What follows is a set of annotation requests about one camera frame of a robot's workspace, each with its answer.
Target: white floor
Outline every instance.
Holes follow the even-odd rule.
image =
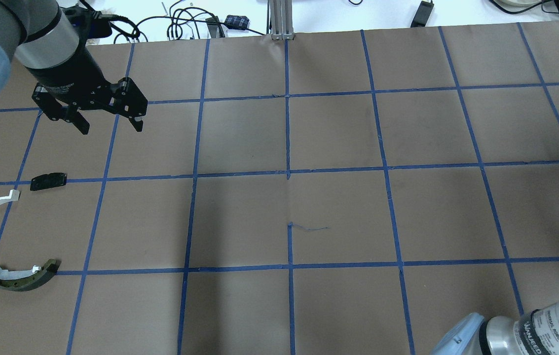
[[[295,32],[338,32],[351,30],[396,29],[409,27],[421,0],[363,0],[353,6],[347,0],[293,0]],[[109,9],[135,22],[149,16],[166,14],[174,1],[167,0],[89,0],[95,9]],[[538,7],[527,13],[512,15],[496,9],[488,0],[433,0],[435,7],[428,26],[475,25],[483,23],[539,22],[559,20],[559,14],[543,13]],[[76,0],[58,0],[61,6],[71,6]],[[266,0],[184,0],[176,7],[197,6],[224,20],[228,14],[247,16],[250,28],[259,32],[266,29]],[[556,11],[553,3],[548,11]],[[148,39],[167,40],[167,19],[149,20],[140,29]],[[201,36],[207,38],[207,27],[200,26]],[[186,27],[186,38],[191,32]],[[242,31],[229,30],[228,36],[254,36]],[[112,43],[112,36],[100,44]]]

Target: robot arm with label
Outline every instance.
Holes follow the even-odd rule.
[[[56,0],[0,0],[0,91],[16,57],[38,80],[32,99],[52,121],[72,123],[86,135],[89,124],[79,110],[102,109],[141,131],[146,97],[130,78],[107,81],[86,48],[87,39],[111,33],[97,11],[62,9]]]

